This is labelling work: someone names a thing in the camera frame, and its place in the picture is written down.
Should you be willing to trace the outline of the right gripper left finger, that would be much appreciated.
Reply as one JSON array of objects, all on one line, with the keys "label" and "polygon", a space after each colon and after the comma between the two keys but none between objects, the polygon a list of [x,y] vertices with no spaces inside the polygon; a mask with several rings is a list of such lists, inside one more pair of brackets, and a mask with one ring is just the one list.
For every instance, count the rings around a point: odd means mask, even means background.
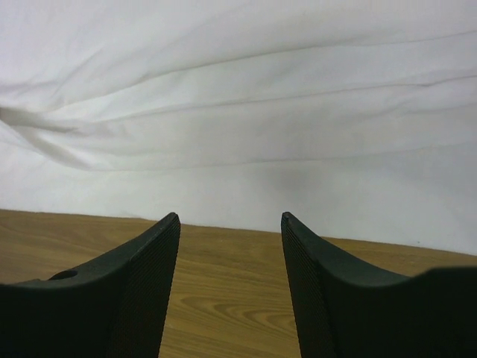
[{"label": "right gripper left finger", "polygon": [[48,280],[1,285],[2,357],[158,357],[180,220]]}]

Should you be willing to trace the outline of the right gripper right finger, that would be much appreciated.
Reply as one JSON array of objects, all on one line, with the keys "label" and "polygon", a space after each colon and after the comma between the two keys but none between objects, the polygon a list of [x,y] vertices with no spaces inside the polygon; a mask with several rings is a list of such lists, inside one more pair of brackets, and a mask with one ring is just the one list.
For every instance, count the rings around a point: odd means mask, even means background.
[{"label": "right gripper right finger", "polygon": [[407,277],[319,237],[290,213],[282,247],[302,357],[474,357],[476,269]]}]

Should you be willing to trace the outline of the white t shirt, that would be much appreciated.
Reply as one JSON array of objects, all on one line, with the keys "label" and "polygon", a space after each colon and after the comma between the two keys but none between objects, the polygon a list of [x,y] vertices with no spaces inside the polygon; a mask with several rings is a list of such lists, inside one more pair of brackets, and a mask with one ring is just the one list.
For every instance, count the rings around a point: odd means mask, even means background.
[{"label": "white t shirt", "polygon": [[3,1],[1,207],[476,252],[474,1]]}]

